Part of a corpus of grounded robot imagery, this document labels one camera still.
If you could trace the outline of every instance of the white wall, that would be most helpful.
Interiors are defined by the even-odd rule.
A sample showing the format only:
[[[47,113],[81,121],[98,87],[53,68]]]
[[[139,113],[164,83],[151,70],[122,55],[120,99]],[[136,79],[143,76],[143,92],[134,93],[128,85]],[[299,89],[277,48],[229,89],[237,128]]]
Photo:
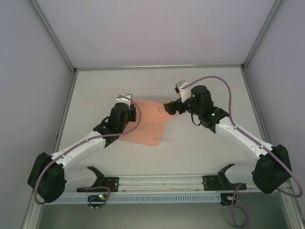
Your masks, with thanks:
[[[273,144],[305,187],[305,1],[287,0],[247,68]],[[305,213],[305,197],[299,199]]]
[[[240,64],[274,0],[37,0],[75,67]]]
[[[19,229],[27,179],[50,152],[71,73],[28,1],[0,1],[0,228]]]

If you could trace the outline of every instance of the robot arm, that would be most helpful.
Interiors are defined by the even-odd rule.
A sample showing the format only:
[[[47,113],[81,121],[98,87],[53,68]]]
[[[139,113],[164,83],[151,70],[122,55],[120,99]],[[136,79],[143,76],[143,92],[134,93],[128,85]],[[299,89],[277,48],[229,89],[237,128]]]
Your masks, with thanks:
[[[122,94],[131,99],[131,94]],[[53,164],[45,171],[38,185],[38,194],[47,202],[56,200],[64,190],[73,190],[80,187],[91,187],[94,184],[103,186],[103,174],[94,167],[88,167],[85,170],[73,171],[69,173],[70,168],[95,152],[101,152],[108,147],[123,133],[129,121],[136,121],[136,110],[128,99],[117,96],[118,101],[112,108],[110,116],[102,120],[92,132],[82,140],[76,142],[70,147],[47,155],[42,153],[37,156],[32,171],[30,173],[28,184],[35,189],[38,177],[42,171],[51,162]]]
[[[198,116],[201,125],[236,144],[253,161],[253,166],[229,164],[222,168],[218,172],[217,182],[211,184],[213,190],[226,190],[232,184],[245,183],[255,184],[262,192],[270,194],[291,177],[263,149],[269,149],[291,170],[288,151],[282,145],[274,147],[240,127],[226,111],[214,106],[205,86],[198,85],[189,89],[185,88],[187,85],[186,81],[176,84],[175,91],[181,97],[165,103],[166,112],[174,115],[176,112],[183,114],[188,111],[192,116]]]

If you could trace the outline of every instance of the white table surface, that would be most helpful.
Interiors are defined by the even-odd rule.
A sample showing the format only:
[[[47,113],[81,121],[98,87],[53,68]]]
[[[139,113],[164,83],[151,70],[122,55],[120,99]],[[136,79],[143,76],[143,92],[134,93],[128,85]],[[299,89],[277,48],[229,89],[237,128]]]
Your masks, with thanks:
[[[261,137],[249,95],[239,68],[146,69],[79,72],[63,130],[60,150],[85,137],[110,114],[115,96],[132,93],[134,98],[159,102],[176,100],[174,85],[208,75],[223,77],[233,94],[233,118]],[[218,80],[201,81],[211,92],[214,105],[228,111],[228,91]],[[177,116],[164,127],[159,146],[117,140],[89,156],[75,169],[95,166],[105,175],[214,174],[229,163],[251,164],[233,143],[203,126],[195,126],[189,113]]]

